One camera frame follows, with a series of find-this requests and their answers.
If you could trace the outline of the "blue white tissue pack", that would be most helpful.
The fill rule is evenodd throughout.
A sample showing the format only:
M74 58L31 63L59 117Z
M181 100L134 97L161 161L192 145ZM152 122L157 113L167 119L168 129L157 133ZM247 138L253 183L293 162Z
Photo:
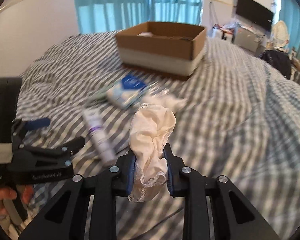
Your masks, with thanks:
M131 106L146 91L147 84L141 79L126 75L106 91L106 98L120 109Z

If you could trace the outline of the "cream lace underwear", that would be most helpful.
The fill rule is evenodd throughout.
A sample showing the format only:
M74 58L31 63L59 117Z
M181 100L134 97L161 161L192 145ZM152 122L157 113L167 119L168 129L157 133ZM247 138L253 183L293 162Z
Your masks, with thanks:
M129 130L129 147L136 156L131 202L152 200L167 180L164 147L174 130L174 113L166 107L143 104L134 114Z

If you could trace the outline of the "white purple tube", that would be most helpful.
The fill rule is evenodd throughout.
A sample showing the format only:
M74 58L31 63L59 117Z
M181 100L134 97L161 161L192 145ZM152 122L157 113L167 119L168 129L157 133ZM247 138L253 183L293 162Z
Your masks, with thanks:
M108 135L103 126L103 120L97 109L83 109L83 120L88 129L90 139L95 146L98 156L104 166L112 166L116 161L116 154L108 140Z

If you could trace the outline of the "white headboard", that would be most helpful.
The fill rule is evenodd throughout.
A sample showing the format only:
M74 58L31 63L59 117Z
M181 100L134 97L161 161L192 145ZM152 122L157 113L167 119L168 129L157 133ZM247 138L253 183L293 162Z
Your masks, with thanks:
M21 74L51 46L78 33L74 0L4 0L0 76Z

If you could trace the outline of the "teal window curtain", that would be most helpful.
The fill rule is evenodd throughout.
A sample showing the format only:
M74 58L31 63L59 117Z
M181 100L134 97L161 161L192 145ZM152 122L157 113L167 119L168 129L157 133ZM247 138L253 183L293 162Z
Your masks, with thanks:
M200 24L202 0L74 0L83 34L121 30L147 22Z

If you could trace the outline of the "brown cardboard box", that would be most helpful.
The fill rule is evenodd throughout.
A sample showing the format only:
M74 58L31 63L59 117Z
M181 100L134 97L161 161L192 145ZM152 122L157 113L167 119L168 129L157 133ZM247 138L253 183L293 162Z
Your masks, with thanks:
M147 21L115 34L124 66L187 80L204 56L201 25Z

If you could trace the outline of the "black backpack on chair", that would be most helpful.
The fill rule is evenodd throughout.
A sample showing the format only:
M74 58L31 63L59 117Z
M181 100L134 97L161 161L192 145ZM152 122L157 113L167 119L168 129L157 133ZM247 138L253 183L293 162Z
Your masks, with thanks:
M288 54L279 50L265 50L260 55L258 55L258 58L269 63L288 80L290 79L292 63L288 57Z

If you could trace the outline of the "silver mini fridge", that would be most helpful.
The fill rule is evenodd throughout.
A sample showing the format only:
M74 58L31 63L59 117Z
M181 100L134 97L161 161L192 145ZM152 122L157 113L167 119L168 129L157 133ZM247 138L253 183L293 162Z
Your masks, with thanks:
M254 30L239 26L235 30L234 44L245 50L256 53L262 44L263 37L263 35Z

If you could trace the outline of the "white suitcase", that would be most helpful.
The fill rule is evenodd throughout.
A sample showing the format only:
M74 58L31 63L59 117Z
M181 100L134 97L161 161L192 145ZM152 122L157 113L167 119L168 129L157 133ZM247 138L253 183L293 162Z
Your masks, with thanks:
M211 38L225 40L231 43L233 39L233 31L229 29L213 28L211 33Z

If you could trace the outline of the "white oval vanity mirror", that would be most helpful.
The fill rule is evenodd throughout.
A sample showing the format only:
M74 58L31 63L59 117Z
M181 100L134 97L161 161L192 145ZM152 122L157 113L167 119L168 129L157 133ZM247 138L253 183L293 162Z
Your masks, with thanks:
M284 21L279 20L273 25L271 36L273 38L274 47L283 49L287 46L289 43L289 33Z

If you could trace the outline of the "clear plastic bag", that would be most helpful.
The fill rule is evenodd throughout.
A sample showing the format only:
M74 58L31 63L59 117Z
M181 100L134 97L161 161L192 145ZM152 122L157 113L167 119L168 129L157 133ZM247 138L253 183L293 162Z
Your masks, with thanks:
M230 22L223 25L223 29L235 30L237 27L241 26L241 22L236 19L232 19Z

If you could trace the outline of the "teal right curtain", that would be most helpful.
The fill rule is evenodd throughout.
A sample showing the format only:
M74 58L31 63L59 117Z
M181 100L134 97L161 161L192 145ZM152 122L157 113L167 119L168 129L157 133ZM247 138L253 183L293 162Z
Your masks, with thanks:
M300 59L300 7L296 0L281 0L279 20L287 26L290 51L294 48Z

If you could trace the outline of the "black wall television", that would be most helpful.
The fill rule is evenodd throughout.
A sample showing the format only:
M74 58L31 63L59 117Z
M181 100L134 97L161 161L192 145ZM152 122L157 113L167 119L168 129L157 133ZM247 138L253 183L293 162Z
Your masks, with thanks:
M236 15L271 31L274 13L254 0L237 0Z

